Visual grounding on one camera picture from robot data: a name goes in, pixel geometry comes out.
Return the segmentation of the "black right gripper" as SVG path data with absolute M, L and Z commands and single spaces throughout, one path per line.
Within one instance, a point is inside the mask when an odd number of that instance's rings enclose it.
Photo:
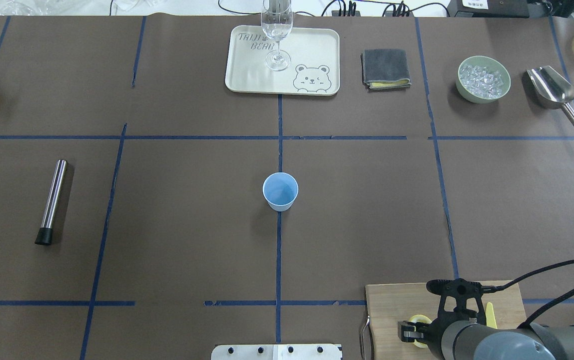
M 462 278 L 429 280 L 426 289 L 431 294 L 440 296 L 437 317 L 431 323 L 400 321 L 401 342 L 428 345 L 435 339 L 433 331 L 444 331 L 457 321 L 473 319 L 475 324 L 486 325 L 487 317 L 482 296 L 498 291 L 496 285 L 482 285 L 480 282 Z

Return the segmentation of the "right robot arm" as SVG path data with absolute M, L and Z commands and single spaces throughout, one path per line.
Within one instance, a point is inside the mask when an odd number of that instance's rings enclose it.
M 574 325 L 488 326 L 482 296 L 495 291 L 491 285 L 434 279 L 426 289 L 440 296 L 437 317 L 431 323 L 400 321 L 402 342 L 425 344 L 440 360 L 574 360 Z

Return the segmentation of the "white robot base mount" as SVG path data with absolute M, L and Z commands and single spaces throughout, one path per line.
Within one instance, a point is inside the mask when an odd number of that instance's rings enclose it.
M 221 344 L 212 360 L 342 360 L 342 346 L 332 343 Z

